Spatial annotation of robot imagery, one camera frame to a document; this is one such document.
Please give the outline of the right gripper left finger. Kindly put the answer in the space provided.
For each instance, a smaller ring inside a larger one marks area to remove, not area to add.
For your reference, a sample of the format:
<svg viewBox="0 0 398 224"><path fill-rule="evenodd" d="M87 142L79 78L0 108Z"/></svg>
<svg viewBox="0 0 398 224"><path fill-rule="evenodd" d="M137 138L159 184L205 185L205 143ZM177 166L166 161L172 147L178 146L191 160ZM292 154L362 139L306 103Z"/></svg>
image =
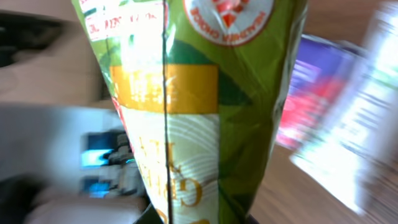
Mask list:
<svg viewBox="0 0 398 224"><path fill-rule="evenodd" d="M162 220L150 204L133 224L162 224Z"/></svg>

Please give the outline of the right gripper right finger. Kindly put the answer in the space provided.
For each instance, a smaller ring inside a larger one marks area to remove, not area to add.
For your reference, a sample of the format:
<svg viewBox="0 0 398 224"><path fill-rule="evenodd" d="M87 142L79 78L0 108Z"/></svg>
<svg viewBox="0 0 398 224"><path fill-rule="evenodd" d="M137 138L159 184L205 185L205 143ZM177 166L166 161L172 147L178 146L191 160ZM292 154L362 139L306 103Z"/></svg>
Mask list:
<svg viewBox="0 0 398 224"><path fill-rule="evenodd" d="M259 224L259 222L252 215L249 215L247 218L247 224Z"/></svg>

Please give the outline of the green snack packet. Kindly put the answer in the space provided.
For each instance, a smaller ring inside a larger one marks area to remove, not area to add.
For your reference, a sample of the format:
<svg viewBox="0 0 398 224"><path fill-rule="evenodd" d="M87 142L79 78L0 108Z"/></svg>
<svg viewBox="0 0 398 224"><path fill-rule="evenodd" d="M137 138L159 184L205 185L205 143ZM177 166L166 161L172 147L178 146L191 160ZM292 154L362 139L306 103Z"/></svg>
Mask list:
<svg viewBox="0 0 398 224"><path fill-rule="evenodd" d="M301 0L75 0L164 223L246 223L274 146Z"/></svg>

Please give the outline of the white tube gold cap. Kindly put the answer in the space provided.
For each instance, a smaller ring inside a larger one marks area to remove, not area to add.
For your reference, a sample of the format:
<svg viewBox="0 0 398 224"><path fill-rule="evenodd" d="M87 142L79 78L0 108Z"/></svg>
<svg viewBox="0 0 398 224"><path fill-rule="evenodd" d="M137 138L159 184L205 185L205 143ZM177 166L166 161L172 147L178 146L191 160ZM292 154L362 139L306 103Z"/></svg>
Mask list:
<svg viewBox="0 0 398 224"><path fill-rule="evenodd" d="M290 160L363 215L397 155L397 1L381 3L364 57L321 125Z"/></svg>

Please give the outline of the red purple pad pack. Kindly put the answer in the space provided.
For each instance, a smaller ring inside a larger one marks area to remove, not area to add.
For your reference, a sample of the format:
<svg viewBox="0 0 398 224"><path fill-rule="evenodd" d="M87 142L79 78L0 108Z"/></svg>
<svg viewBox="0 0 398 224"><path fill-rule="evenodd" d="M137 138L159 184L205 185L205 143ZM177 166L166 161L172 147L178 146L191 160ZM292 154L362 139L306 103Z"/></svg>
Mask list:
<svg viewBox="0 0 398 224"><path fill-rule="evenodd" d="M364 49L302 35L277 132L277 144L296 150L311 138L351 78Z"/></svg>

